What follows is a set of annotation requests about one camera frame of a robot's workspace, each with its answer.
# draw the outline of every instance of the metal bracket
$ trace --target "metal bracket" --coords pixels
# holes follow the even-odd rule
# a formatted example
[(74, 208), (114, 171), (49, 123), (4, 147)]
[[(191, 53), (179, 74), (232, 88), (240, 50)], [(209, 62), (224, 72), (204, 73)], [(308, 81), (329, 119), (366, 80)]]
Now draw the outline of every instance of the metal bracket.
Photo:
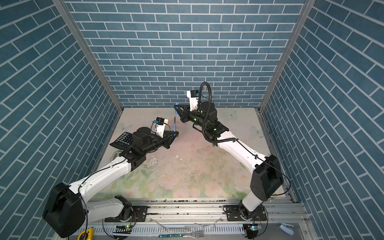
[[(136, 213), (136, 222), (145, 222), (147, 217), (147, 206), (132, 206), (133, 213)], [(104, 220), (104, 222), (121, 222), (119, 217), (109, 217)]]
[(202, 132), (202, 131), (201, 131), (201, 130), (199, 130), (197, 127), (195, 127), (195, 125), (196, 125), (196, 124), (195, 124), (195, 123), (193, 123), (193, 124), (192, 124), (192, 128), (196, 129), (196, 130), (197, 130), (197, 131), (199, 131), (199, 132)]
[[(224, 211), (226, 213), (228, 222), (244, 221), (244, 219), (241, 217), (238, 209), (239, 209), (238, 205), (226, 205), (226, 206), (224, 206)], [(255, 212), (256, 212), (256, 216), (251, 218), (249, 221), (253, 221), (253, 220), (266, 221), (266, 219), (267, 219), (266, 212), (264, 211), (263, 207), (258, 206), (255, 209)]]

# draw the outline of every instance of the calculator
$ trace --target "calculator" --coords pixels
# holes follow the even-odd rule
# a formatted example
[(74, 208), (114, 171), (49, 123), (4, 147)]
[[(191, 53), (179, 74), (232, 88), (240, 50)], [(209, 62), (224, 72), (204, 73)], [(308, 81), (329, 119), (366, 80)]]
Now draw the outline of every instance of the calculator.
[(132, 142), (132, 133), (124, 132), (113, 143), (110, 143), (110, 145), (120, 150), (126, 150), (132, 144)]

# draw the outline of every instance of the blue brick wall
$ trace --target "blue brick wall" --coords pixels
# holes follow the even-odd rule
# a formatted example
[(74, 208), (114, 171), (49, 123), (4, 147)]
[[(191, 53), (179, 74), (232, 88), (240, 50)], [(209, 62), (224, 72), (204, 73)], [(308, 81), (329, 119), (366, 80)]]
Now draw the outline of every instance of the blue brick wall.
[(124, 107), (257, 107), (305, 0), (66, 1)]
[(383, 13), (317, 0), (264, 112), (322, 239), (384, 239)]
[(0, 0), (0, 239), (45, 239), (52, 186), (88, 175), (117, 111), (51, 0)]

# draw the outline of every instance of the metal fork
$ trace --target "metal fork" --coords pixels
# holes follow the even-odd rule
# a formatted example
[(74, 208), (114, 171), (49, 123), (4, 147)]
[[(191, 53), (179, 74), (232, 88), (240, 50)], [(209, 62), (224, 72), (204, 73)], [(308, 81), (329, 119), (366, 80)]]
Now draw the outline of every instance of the metal fork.
[(204, 237), (204, 230), (193, 231), (191, 233), (174, 233), (174, 234), (160, 234), (159, 235), (159, 238), (169, 238), (169, 237), (199, 238), (199, 237)]

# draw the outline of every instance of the table surface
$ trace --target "table surface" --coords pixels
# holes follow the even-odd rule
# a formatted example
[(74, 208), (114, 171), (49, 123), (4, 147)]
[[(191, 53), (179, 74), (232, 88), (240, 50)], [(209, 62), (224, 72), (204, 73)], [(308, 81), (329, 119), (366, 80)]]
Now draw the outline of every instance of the table surface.
[[(156, 117), (168, 118), (173, 128), (173, 108), (125, 108), (113, 132), (111, 142), (123, 132), (151, 127)], [(217, 108), (217, 118), (240, 140), (256, 151), (270, 152), (253, 108)], [(170, 149), (159, 148), (147, 154), (146, 161), (133, 172), (105, 187), (94, 199), (122, 195), (128, 199), (164, 198), (243, 198), (250, 191), (252, 174), (227, 151), (207, 142), (192, 128), (180, 122), (179, 136)], [(120, 150), (108, 146), (99, 168), (112, 161)], [(283, 192), (280, 187), (276, 192)]]

